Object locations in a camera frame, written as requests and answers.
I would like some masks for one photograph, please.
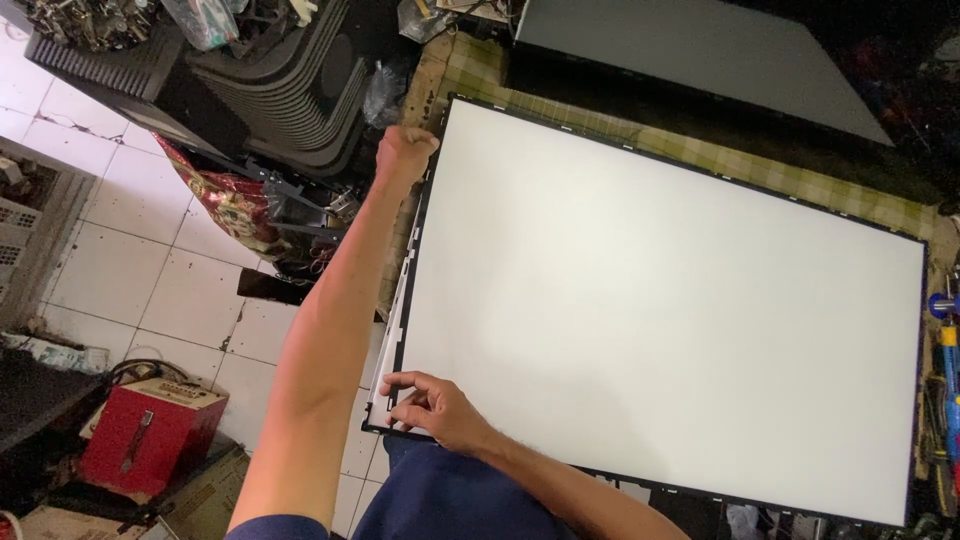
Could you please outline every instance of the workbench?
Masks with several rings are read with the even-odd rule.
[[[928,290],[924,296],[943,290],[945,271],[952,266],[960,249],[960,235],[948,218],[937,214],[935,207],[703,140],[504,88],[499,83],[504,57],[505,51],[499,45],[464,33],[434,39],[421,55],[404,102],[400,123],[407,127],[436,130],[448,104],[446,96],[449,92],[455,92],[507,110],[518,110],[539,119],[560,123],[574,132],[685,161],[926,240],[929,243],[929,264]],[[489,150],[491,159],[495,160],[497,154],[516,149],[499,148],[496,141],[491,141]],[[404,201],[396,220],[377,303],[377,311],[384,320],[390,315],[400,265],[406,254],[419,200],[418,184]],[[579,210],[582,211],[582,220],[588,223],[592,212],[603,211],[603,202],[593,200]],[[882,317],[883,313],[864,313],[864,316]],[[937,346],[939,327],[940,322],[924,310],[924,374],[931,369],[932,351]],[[918,476],[925,478],[923,461],[918,459],[917,463]]]

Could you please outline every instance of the hand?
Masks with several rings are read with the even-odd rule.
[[[387,128],[376,152],[377,181],[406,196],[414,182],[423,176],[430,156],[439,147],[440,141],[420,128]]]
[[[447,450],[473,456],[503,437],[450,380],[419,371],[402,371],[385,375],[383,381],[386,384],[380,387],[381,396],[389,396],[391,386],[417,388],[390,411],[390,425],[402,422],[401,431],[423,428]]]

